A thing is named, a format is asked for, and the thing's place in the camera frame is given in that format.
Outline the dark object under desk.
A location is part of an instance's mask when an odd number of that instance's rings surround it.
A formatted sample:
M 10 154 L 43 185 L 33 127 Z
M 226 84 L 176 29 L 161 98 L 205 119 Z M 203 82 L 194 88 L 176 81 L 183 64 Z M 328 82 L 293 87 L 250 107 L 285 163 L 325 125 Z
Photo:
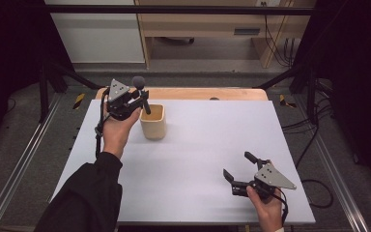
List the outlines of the dark object under desk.
M 171 45 L 191 45 L 194 44 L 194 38 L 167 38 L 167 37 L 160 37 L 159 40 L 165 44 Z

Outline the black makeup brush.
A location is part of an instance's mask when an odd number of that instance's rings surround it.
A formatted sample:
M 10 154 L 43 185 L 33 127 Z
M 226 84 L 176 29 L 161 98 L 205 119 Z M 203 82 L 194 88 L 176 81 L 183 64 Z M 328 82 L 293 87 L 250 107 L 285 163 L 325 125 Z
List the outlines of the black makeup brush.
M 135 87 L 136 90 L 147 91 L 147 90 L 145 90 L 145 84 L 146 84 L 146 82 L 145 82 L 145 78 L 143 76 L 135 76 L 132 79 L 132 84 L 133 84 L 133 86 Z M 151 108 L 149 106 L 149 103 L 144 104 L 142 106 L 143 106 L 143 109 L 145 110 L 145 112 L 148 115 L 150 115 L 152 113 Z

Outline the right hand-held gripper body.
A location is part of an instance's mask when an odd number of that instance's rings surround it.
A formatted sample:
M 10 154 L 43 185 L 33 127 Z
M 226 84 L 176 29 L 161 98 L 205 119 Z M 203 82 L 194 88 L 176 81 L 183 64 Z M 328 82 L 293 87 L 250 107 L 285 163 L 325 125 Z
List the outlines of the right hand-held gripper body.
M 268 200 L 276 189 L 296 189 L 297 186 L 287 177 L 280 173 L 269 160 L 250 159 L 256 164 L 258 171 L 253 180 L 249 182 L 236 181 L 230 176 L 230 185 L 233 195 L 247 197 L 246 188 L 251 186 L 255 189 L 261 200 Z

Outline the square wooden cup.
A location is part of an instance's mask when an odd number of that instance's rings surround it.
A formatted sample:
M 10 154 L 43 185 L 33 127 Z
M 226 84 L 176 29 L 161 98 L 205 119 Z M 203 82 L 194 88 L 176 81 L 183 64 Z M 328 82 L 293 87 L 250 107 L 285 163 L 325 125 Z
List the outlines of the square wooden cup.
M 151 113 L 145 109 L 140 114 L 143 134 L 147 139 L 160 140 L 166 135 L 165 107 L 162 104 L 151 104 Z

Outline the black horizontal frame bar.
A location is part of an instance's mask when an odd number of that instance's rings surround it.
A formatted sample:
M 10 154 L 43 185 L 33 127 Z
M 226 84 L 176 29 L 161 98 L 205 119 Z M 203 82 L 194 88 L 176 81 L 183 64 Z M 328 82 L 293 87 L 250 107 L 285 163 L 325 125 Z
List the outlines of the black horizontal frame bar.
M 45 5 L 57 14 L 313 15 L 313 8 L 222 6 Z

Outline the white cabinet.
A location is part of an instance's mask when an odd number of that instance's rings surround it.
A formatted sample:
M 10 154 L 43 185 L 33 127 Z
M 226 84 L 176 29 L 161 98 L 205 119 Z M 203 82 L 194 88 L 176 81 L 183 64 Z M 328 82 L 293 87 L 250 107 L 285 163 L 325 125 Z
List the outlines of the white cabinet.
M 74 64 L 144 63 L 136 14 L 52 14 Z

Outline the black metal stand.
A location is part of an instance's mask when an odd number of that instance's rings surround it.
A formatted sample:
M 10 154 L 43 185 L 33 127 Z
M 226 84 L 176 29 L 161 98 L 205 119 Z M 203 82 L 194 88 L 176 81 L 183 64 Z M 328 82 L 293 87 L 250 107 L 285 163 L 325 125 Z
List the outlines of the black metal stand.
M 288 71 L 285 71 L 277 77 L 256 86 L 256 89 L 268 90 L 275 84 L 292 77 L 293 80 L 289 86 L 289 90 L 292 94 L 298 94 L 307 87 L 306 91 L 306 116 L 310 122 L 314 125 L 317 124 L 317 116 L 315 113 L 315 93 L 316 93 L 316 72 L 309 65 L 296 65 Z
M 42 123 L 49 114 L 48 89 L 47 83 L 50 83 L 56 93 L 65 93 L 68 90 L 68 85 L 64 77 L 71 77 L 78 83 L 86 86 L 92 90 L 98 90 L 100 85 L 84 78 L 71 69 L 54 62 L 43 62 L 39 72 L 39 86 L 40 86 L 40 101 L 41 101 L 41 117 Z

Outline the black curtain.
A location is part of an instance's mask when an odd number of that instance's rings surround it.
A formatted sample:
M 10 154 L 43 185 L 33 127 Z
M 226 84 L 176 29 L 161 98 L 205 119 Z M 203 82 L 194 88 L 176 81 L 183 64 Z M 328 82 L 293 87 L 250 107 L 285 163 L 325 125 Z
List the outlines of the black curtain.
M 359 158 L 371 167 L 371 0 L 316 0 L 298 57 L 329 31 L 316 61 L 319 77 L 333 86 L 338 121 Z
M 55 62 L 73 69 L 50 13 L 40 9 L 44 4 L 44 0 L 0 0 L 0 125 L 11 94 L 37 83 L 41 69 L 47 70 L 56 91 L 67 90 L 62 75 L 48 66 Z

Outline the light wooden table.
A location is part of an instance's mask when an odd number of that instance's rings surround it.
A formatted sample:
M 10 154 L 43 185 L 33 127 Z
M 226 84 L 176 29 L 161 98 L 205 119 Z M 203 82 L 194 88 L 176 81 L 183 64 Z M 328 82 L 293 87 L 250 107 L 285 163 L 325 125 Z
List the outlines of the light wooden table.
M 149 88 L 150 100 L 267 101 L 262 89 L 252 88 Z

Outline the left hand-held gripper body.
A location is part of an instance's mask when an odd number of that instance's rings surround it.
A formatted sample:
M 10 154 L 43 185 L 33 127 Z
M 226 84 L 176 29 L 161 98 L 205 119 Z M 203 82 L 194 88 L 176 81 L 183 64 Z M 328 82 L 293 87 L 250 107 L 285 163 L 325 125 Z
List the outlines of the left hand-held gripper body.
M 124 121 L 131 113 L 141 107 L 139 101 L 131 97 L 130 88 L 113 79 L 109 88 L 106 108 L 107 112 L 116 120 Z

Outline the yellow black tape marker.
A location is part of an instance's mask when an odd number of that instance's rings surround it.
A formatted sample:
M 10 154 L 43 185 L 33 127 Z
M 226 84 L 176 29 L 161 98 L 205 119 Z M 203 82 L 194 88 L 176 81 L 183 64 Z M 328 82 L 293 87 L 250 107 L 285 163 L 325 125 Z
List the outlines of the yellow black tape marker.
M 81 105 L 84 97 L 85 97 L 85 94 L 84 93 L 78 94 L 78 96 L 76 97 L 76 100 L 74 102 L 74 105 L 73 105 L 72 109 L 78 109 L 79 106 Z
M 284 95 L 279 95 L 279 103 L 282 106 L 287 106 L 287 107 L 291 107 L 291 108 L 296 108 L 297 107 L 297 105 L 295 103 L 286 102 Z

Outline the person's right hand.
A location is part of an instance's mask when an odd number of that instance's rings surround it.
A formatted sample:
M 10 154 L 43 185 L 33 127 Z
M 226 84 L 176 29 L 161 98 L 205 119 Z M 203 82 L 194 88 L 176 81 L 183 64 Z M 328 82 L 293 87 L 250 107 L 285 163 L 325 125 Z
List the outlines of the person's right hand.
M 273 198 L 265 204 L 253 187 L 247 187 L 246 192 L 255 207 L 262 232 L 283 232 L 282 203 Z

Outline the wooden desk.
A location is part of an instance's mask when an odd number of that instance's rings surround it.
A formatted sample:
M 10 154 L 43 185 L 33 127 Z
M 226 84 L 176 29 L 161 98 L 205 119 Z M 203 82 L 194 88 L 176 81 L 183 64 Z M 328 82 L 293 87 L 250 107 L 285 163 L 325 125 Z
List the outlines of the wooden desk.
M 317 0 L 133 0 L 137 6 L 223 6 L 312 8 Z M 268 68 L 276 47 L 287 38 L 299 40 L 307 15 L 248 14 L 139 14 L 143 37 L 242 37 L 250 38 L 259 60 Z

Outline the person's left hand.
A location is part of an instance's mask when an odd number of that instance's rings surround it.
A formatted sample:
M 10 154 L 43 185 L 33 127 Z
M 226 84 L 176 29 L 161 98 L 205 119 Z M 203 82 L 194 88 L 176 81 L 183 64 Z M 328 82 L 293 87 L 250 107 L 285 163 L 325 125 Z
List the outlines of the person's left hand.
M 120 159 L 123 155 L 131 128 L 137 122 L 141 113 L 140 108 L 136 108 L 131 115 L 124 121 L 119 121 L 109 117 L 103 124 L 103 151 L 114 155 Z

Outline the aluminium rail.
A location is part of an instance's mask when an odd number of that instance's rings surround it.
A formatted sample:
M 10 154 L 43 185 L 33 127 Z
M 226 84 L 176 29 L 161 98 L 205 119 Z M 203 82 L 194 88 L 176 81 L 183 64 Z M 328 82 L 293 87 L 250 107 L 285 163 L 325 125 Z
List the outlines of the aluminium rail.
M 36 154 L 37 149 L 39 148 L 41 141 L 52 121 L 53 116 L 55 115 L 61 99 L 63 98 L 62 94 L 55 94 L 49 105 L 48 113 L 43 118 L 43 120 L 38 123 L 32 137 L 29 139 L 27 146 L 23 150 L 22 155 L 20 156 L 11 176 L 9 177 L 7 183 L 4 185 L 3 189 L 0 192 L 0 219 L 6 212 L 8 205 L 10 204 L 14 193 L 16 192 L 19 183 L 21 182 L 25 171 L 27 170 L 30 161 Z
M 318 205 L 312 202 L 313 209 L 329 213 L 329 218 L 334 216 L 345 218 L 352 232 L 369 232 L 368 225 L 360 212 L 356 201 L 354 200 L 348 186 L 343 179 L 339 168 L 334 163 L 334 160 L 328 150 L 323 137 L 319 134 L 319 126 L 312 126 L 310 120 L 306 116 L 306 103 L 303 97 L 294 96 L 298 104 L 299 111 L 307 122 L 306 137 L 309 138 L 305 148 L 311 148 L 315 152 L 320 161 L 320 166 L 324 169 L 326 180 L 316 180 L 315 178 L 304 179 L 304 183 L 315 182 L 319 188 L 325 188 L 329 195 L 329 202 L 326 205 Z M 325 117 L 330 111 L 328 99 L 321 99 L 315 102 L 315 113 L 317 120 Z

